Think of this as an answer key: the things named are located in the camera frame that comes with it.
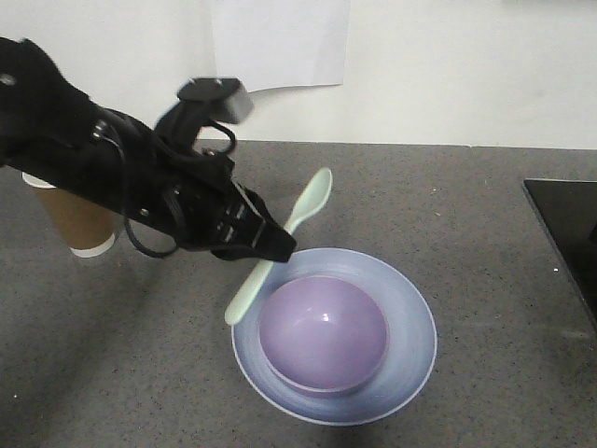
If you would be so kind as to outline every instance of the mint green spoon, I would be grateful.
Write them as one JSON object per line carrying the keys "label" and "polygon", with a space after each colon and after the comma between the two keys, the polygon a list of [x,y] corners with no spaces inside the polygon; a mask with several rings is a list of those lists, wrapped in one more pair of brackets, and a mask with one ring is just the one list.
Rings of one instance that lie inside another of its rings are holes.
{"label": "mint green spoon", "polygon": [[[319,212],[326,205],[331,190],[332,172],[329,168],[321,168],[298,196],[292,213],[284,224],[284,230],[292,234],[302,221]],[[236,325],[241,321],[272,267],[273,261],[261,259],[257,263],[224,313],[228,325]]]}

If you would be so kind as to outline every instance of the purple bowl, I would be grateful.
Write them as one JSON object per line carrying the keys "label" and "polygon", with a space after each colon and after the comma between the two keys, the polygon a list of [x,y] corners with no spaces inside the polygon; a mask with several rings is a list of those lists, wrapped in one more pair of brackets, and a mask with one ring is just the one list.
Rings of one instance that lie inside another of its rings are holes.
{"label": "purple bowl", "polygon": [[269,367],[308,395],[347,393],[381,366],[388,344],[382,310],[362,289],[313,275],[271,294],[258,323]]}

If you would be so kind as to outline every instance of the black object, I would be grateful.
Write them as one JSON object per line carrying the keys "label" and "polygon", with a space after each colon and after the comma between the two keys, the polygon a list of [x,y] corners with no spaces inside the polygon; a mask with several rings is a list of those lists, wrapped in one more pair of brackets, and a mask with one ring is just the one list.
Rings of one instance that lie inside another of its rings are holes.
{"label": "black object", "polygon": [[[296,241],[231,178],[236,140],[215,122],[250,111],[242,84],[195,79],[179,97],[152,131],[93,103],[33,42],[0,38],[0,164],[172,235],[187,250],[287,261]],[[225,152],[193,150],[202,126],[229,136]]]}
{"label": "black object", "polygon": [[524,186],[597,329],[597,182],[526,179]]}

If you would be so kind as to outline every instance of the plate rim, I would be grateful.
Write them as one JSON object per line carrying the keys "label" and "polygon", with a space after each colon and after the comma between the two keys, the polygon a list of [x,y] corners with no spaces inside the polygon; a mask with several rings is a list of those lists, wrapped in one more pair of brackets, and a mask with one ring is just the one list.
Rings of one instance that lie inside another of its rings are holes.
{"label": "plate rim", "polygon": [[239,355],[238,355],[238,350],[236,347],[236,341],[234,338],[234,329],[235,329],[235,325],[231,326],[230,328],[230,336],[231,336],[231,341],[232,341],[232,350],[234,352],[234,357],[236,359],[237,365],[240,367],[241,372],[243,373],[244,378],[248,381],[248,383],[253,387],[254,390],[256,390],[256,392],[264,399],[266,400],[269,404],[271,404],[272,406],[274,406],[276,409],[282,411],[283,413],[286,413],[288,415],[291,415],[293,417],[296,417],[299,420],[308,422],[308,423],[314,423],[316,425],[322,425],[322,426],[329,426],[329,427],[353,427],[353,426],[359,426],[359,425],[365,425],[368,423],[373,423],[375,421],[378,420],[382,420],[383,418],[398,412],[400,409],[402,409],[403,407],[405,407],[407,404],[409,404],[413,399],[415,399],[419,393],[423,390],[423,388],[425,387],[425,385],[427,384],[430,376],[431,376],[431,372],[433,371],[435,364],[436,364],[436,360],[437,360],[437,326],[436,326],[436,321],[435,318],[433,317],[433,313],[431,312],[431,308],[429,306],[429,304],[427,303],[427,301],[425,300],[425,298],[423,297],[423,294],[421,294],[421,291],[419,291],[419,289],[408,279],[408,277],[406,275],[404,275],[403,273],[401,273],[398,269],[396,269],[394,266],[390,265],[389,263],[383,261],[382,259],[378,259],[376,257],[373,257],[369,254],[363,253],[363,252],[359,252],[357,250],[353,250],[353,249],[348,249],[348,248],[343,248],[343,247],[313,247],[313,248],[308,248],[308,249],[302,249],[300,251],[295,252],[295,254],[303,254],[303,253],[307,253],[307,252],[316,252],[316,251],[328,251],[328,250],[334,250],[334,251],[343,251],[343,252],[350,252],[350,253],[354,253],[358,256],[361,257],[366,257],[369,259],[373,259],[378,263],[381,263],[385,266],[387,266],[388,268],[390,268],[392,271],[394,271],[395,273],[397,273],[400,277],[402,277],[403,280],[405,280],[419,295],[419,297],[421,298],[424,308],[427,312],[427,315],[429,316],[429,321],[431,323],[431,327],[433,330],[433,355],[431,356],[431,361],[429,363],[429,368],[427,369],[427,372],[424,376],[424,378],[422,379],[421,383],[417,386],[417,388],[406,398],[404,399],[402,402],[400,402],[397,406],[395,406],[394,408],[386,411],[385,413],[382,413],[380,415],[375,415],[373,417],[370,418],[366,418],[363,420],[358,420],[358,421],[337,421],[337,422],[330,422],[330,421],[326,421],[326,420],[319,420],[319,419],[315,419],[315,418],[311,418],[299,413],[296,413],[294,411],[291,411],[289,409],[286,409],[284,406],[280,405],[279,403],[277,403],[275,400],[273,400],[272,398],[270,398],[268,395],[266,395],[259,387],[257,387],[257,385],[255,384],[255,382],[252,380],[252,378],[250,377],[250,375],[248,375],[246,369],[244,368],[244,365],[242,364]]}

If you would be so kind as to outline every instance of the white wall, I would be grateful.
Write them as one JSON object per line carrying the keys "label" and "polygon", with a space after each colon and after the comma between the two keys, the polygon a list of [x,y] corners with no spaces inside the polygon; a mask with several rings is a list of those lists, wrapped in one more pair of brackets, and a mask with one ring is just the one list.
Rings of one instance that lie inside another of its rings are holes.
{"label": "white wall", "polygon": [[[204,0],[0,3],[2,35],[31,37],[96,102],[148,124],[186,77],[214,73]],[[256,92],[235,131],[597,148],[596,49],[594,0],[353,0],[344,84]]]}

